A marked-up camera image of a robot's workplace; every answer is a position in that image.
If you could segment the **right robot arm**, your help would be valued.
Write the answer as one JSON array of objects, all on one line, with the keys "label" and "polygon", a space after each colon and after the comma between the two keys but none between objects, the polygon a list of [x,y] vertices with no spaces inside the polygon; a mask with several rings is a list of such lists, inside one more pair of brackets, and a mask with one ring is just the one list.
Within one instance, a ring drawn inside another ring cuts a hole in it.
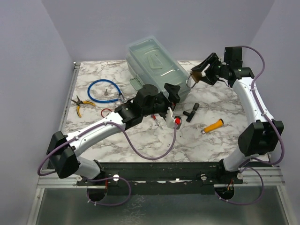
[{"label": "right robot arm", "polygon": [[264,104],[257,89],[256,80],[262,75],[254,75],[249,67],[243,66],[242,49],[244,46],[226,47],[224,59],[220,60],[216,53],[211,53],[203,62],[193,67],[190,78],[195,83],[204,82],[214,85],[221,78],[237,94],[247,118],[248,127],[238,138],[238,147],[223,159],[223,168],[216,171],[218,182],[225,184],[233,178],[233,173],[250,160],[263,162],[258,156],[269,154],[277,145],[281,147],[281,155],[275,164],[279,164],[285,156],[285,146],[281,134],[283,122],[274,119]]}]

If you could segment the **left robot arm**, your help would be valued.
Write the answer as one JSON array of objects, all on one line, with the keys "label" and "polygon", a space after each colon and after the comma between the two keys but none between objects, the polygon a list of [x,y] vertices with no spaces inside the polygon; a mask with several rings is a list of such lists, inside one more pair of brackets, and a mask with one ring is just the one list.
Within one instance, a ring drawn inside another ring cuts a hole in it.
[{"label": "left robot arm", "polygon": [[100,163],[87,160],[81,155],[91,146],[119,132],[140,124],[144,117],[159,114],[169,128],[177,130],[181,121],[173,116],[173,109],[180,102],[180,86],[164,84],[168,93],[165,96],[152,84],[138,90],[136,96],[119,105],[108,116],[81,130],[63,134],[58,131],[52,135],[47,159],[61,179],[76,174],[87,178],[93,185],[103,182],[104,174]]}]

